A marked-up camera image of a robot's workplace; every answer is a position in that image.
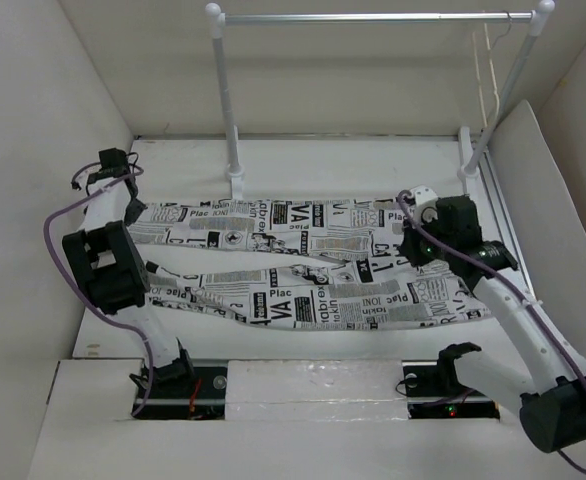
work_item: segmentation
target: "newspaper print pattern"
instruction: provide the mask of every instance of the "newspaper print pattern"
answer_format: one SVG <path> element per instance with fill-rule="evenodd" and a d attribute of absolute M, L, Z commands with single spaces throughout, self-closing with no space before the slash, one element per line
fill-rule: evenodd
<path fill-rule="evenodd" d="M 415 329 L 490 316 L 446 263 L 408 264 L 402 222 L 392 200 L 220 200 L 150 204 L 129 231 L 136 243 L 342 261 L 196 275 L 155 266 L 155 306 L 286 330 Z"/>

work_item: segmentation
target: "horizontal metal bar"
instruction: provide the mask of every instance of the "horizontal metal bar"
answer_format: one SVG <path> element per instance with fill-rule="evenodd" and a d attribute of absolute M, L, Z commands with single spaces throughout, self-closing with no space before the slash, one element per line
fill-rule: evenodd
<path fill-rule="evenodd" d="M 434 23 L 434 22 L 485 22 L 529 23 L 533 12 L 490 13 L 349 13 L 304 15 L 225 15 L 224 25 L 299 25 L 327 23 Z"/>

